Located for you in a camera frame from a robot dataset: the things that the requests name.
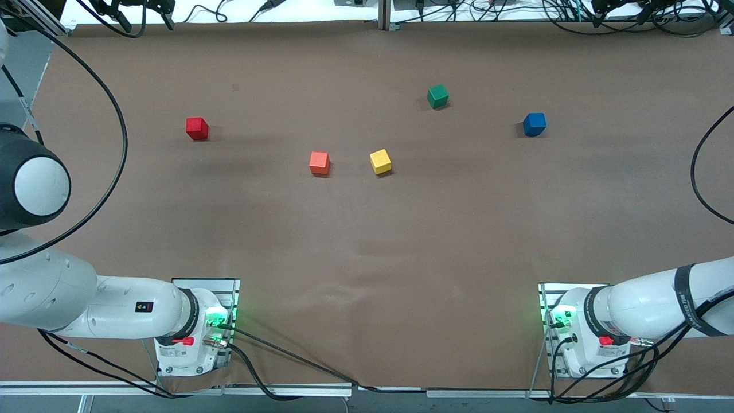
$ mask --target cube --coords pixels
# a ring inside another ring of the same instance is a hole
[[[390,161],[388,152],[385,149],[380,149],[377,152],[369,154],[369,163],[372,164],[372,170],[375,175],[388,172],[393,168],[393,163]]]
[[[545,113],[529,113],[523,121],[525,136],[538,136],[546,126]]]
[[[448,91],[443,85],[436,85],[428,89],[426,98],[433,109],[438,109],[448,103]]]
[[[209,137],[209,125],[203,118],[187,118],[186,133],[193,140],[206,140]]]
[[[311,169],[311,173],[314,175],[328,175],[329,164],[328,152],[311,152],[311,160],[308,162],[308,167]]]

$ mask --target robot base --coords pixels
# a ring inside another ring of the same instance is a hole
[[[199,318],[194,331],[192,345],[177,342],[174,345],[161,345],[157,340],[156,358],[158,359],[160,376],[198,376],[214,369],[219,349],[203,344],[205,338],[222,338],[222,330],[212,327],[213,322],[227,320],[227,309],[222,307],[217,297],[203,288],[192,288],[191,292],[199,301]]]
[[[601,345],[599,337],[589,328],[583,312],[584,299],[589,291],[587,288],[574,288],[567,291],[558,300],[556,306],[546,313],[546,321],[549,326],[558,322],[564,324],[564,327],[550,330],[552,349],[555,349],[564,339],[572,340],[561,346],[557,358],[563,356],[567,372],[573,378],[579,378],[599,364],[630,353],[630,343]],[[623,359],[598,368],[587,377],[619,378],[624,374],[626,364],[627,360]]]

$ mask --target red cube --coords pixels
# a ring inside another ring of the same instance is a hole
[[[328,175],[329,153],[316,151],[311,152],[311,161],[308,163],[308,167],[314,175]]]
[[[186,133],[193,140],[206,140],[209,137],[209,125],[204,118],[187,118]]]

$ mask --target black label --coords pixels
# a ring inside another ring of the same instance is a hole
[[[153,312],[152,301],[138,301],[135,304],[135,312]]]

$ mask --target yellow cube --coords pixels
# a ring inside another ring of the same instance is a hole
[[[393,163],[390,161],[388,152],[385,149],[380,149],[373,154],[369,154],[369,163],[372,164],[375,175],[388,172],[393,168]]]

